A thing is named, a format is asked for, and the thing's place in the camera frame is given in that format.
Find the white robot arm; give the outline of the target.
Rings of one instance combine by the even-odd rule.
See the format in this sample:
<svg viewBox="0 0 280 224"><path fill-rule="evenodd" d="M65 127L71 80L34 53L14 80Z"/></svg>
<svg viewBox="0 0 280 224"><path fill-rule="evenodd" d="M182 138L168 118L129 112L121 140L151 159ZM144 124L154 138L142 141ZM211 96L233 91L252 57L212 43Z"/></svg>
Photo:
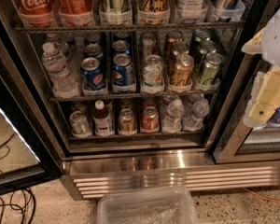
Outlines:
<svg viewBox="0 0 280 224"><path fill-rule="evenodd" d="M245 126L263 127L280 107L280 8L266 26L242 46L242 52L260 54L263 61L273 66L268 72L257 72L244 115Z"/></svg>

